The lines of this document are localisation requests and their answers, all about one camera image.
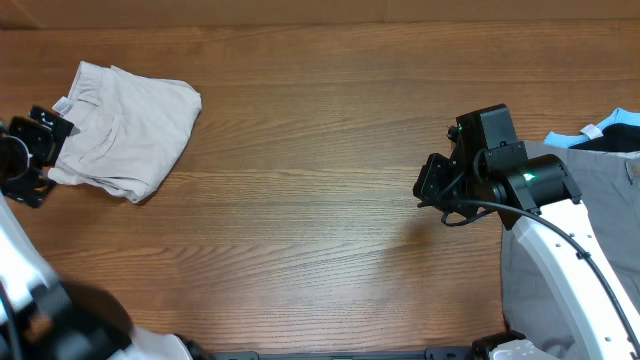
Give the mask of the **beige shorts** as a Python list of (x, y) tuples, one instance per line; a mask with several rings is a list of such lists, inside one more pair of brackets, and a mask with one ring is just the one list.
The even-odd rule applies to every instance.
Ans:
[(184, 81), (82, 61), (68, 95), (53, 109), (73, 129), (48, 177), (138, 203), (157, 190), (181, 156), (202, 100)]

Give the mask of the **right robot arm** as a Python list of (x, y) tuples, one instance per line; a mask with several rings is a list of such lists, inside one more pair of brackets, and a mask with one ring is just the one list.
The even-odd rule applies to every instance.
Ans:
[(504, 104), (456, 119), (450, 156), (429, 155), (414, 184), (421, 207), (459, 226), (497, 213), (532, 258), (578, 354), (636, 359), (639, 314), (593, 232), (582, 192), (555, 155), (528, 156)]

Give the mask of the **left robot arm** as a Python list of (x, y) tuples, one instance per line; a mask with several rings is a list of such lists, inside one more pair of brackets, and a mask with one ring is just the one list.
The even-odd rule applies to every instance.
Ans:
[(108, 292), (62, 279), (41, 256), (9, 202), (41, 207), (46, 173), (73, 125), (39, 106), (1, 127), (1, 356), (4, 359), (200, 359), (176, 335), (134, 326)]

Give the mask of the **grey shorts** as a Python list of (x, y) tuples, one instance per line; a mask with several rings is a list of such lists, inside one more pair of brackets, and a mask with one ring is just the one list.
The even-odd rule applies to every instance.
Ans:
[[(639, 305), (639, 154), (606, 153), (528, 142), (529, 156), (558, 156), (582, 192), (595, 236), (630, 300)], [(540, 270), (504, 231), (503, 313), (509, 328), (559, 359), (583, 359)]]

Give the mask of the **blue and black garment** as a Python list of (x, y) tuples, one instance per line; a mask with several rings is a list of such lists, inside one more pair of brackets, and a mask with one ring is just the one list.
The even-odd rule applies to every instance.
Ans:
[(583, 127), (579, 135), (550, 132), (546, 145), (577, 150), (630, 153), (639, 150), (639, 113), (622, 108), (594, 125)]

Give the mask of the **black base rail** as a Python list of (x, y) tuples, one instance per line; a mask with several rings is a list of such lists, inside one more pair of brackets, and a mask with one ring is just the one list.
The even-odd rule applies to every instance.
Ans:
[(374, 351), (260, 354), (254, 351), (211, 353), (210, 360), (470, 360), (471, 347), (428, 347), (421, 351)]

